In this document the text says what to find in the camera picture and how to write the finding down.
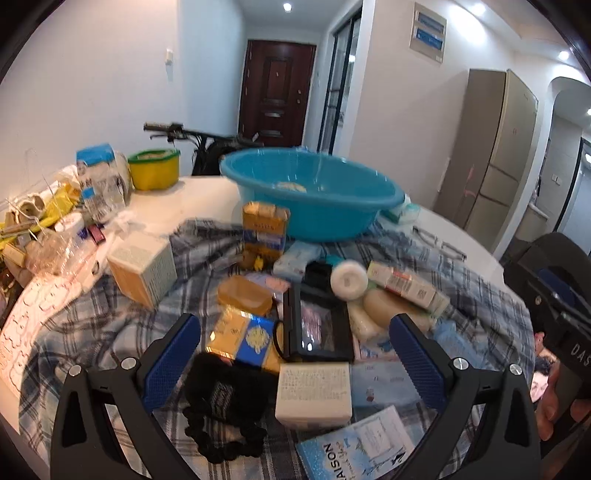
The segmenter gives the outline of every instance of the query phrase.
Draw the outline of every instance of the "dark hair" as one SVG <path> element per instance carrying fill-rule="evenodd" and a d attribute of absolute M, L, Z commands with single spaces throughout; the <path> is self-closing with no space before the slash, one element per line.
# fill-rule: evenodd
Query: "dark hair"
<path fill-rule="evenodd" d="M 540 372 L 542 375 L 550 375 L 550 369 L 552 369 L 552 362 L 543 356 L 536 357 L 534 372 Z"/>

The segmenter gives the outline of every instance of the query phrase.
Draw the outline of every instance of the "metal screw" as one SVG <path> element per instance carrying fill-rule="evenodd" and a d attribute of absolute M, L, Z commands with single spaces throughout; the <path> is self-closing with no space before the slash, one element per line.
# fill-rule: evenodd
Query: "metal screw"
<path fill-rule="evenodd" d="M 458 370 L 467 370 L 470 366 L 470 363 L 468 363 L 468 360 L 465 358 L 455 358 L 453 361 L 453 366 Z"/>
<path fill-rule="evenodd" d="M 121 362 L 121 368 L 123 370 L 131 370 L 133 367 L 135 367 L 136 364 L 137 361 L 135 360 L 135 358 L 130 356 Z"/>
<path fill-rule="evenodd" d="M 82 372 L 82 367 L 80 365 L 72 365 L 68 370 L 68 374 L 75 377 L 76 375 L 80 375 Z"/>
<path fill-rule="evenodd" d="M 513 364 L 509 367 L 509 371 L 515 375 L 516 377 L 520 376 L 523 373 L 523 369 L 517 365 L 517 364 Z"/>

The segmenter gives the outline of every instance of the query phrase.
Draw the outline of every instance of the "brown wooden door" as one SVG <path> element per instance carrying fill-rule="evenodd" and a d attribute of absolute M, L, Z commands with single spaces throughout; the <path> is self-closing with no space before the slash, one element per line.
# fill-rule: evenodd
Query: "brown wooden door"
<path fill-rule="evenodd" d="M 297 147 L 314 66 L 314 45 L 249 40 L 246 50 L 240 132 L 259 135 L 266 147 Z"/>

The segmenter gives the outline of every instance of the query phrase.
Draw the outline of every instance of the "blue plastic basin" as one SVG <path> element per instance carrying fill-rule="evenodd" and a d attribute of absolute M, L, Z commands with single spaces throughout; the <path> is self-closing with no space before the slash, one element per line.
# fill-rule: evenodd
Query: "blue plastic basin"
<path fill-rule="evenodd" d="M 238 183 L 242 200 L 289 208 L 288 235 L 333 242 L 364 233 L 380 210 L 404 202 L 388 177 L 358 163 L 295 148 L 230 154 L 222 174 Z"/>

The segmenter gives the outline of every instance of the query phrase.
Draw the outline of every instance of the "bicycle handlebar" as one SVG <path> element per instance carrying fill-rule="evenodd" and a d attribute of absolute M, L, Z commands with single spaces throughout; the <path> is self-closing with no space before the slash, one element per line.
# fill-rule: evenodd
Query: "bicycle handlebar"
<path fill-rule="evenodd" d="M 183 124 L 154 124 L 147 122 L 144 124 L 144 131 L 145 132 L 159 132 L 163 134 L 167 134 L 170 138 L 177 138 L 178 140 L 186 140 L 187 136 L 205 139 L 211 138 L 213 141 L 223 141 L 223 140 L 235 140 L 240 145 L 244 147 L 251 147 L 251 148 L 262 148 L 264 144 L 259 142 L 253 142 L 251 140 L 247 140 L 246 138 L 242 138 L 239 135 L 235 137 L 228 137 L 222 135 L 213 135 L 206 132 L 197 132 L 194 130 L 185 130 L 183 128 Z"/>

